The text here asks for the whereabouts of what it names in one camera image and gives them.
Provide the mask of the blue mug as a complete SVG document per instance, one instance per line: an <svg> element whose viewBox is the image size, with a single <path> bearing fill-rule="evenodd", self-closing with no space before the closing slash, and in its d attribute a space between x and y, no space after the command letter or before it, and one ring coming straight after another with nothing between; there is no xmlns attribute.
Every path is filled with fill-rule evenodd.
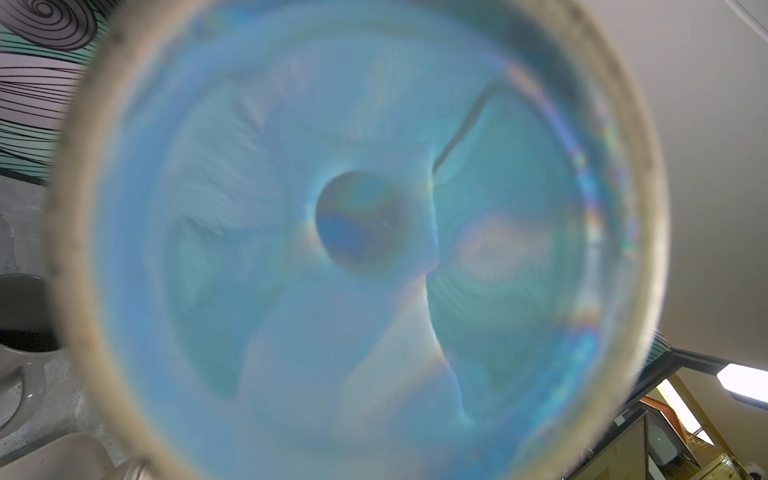
<svg viewBox="0 0 768 480"><path fill-rule="evenodd" d="M124 1L54 317L162 479L556 479L659 316L658 140L582 1Z"/></svg>

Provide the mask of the beige plastic tray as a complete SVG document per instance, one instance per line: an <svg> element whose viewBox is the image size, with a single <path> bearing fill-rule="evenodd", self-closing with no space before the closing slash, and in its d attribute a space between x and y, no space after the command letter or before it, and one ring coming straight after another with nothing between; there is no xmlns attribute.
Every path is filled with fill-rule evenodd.
<svg viewBox="0 0 768 480"><path fill-rule="evenodd" d="M114 468L107 449L95 437L74 433L5 465L2 480L99 480Z"/></svg>

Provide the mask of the grey mug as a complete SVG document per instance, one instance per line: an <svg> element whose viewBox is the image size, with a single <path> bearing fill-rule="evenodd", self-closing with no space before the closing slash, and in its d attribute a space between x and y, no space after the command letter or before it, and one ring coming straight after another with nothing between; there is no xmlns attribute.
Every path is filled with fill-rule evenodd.
<svg viewBox="0 0 768 480"><path fill-rule="evenodd" d="M20 379L21 396L1 424L11 435L37 412L46 394L44 366L62 349L52 320L46 282L35 275L1 276L1 380Z"/></svg>

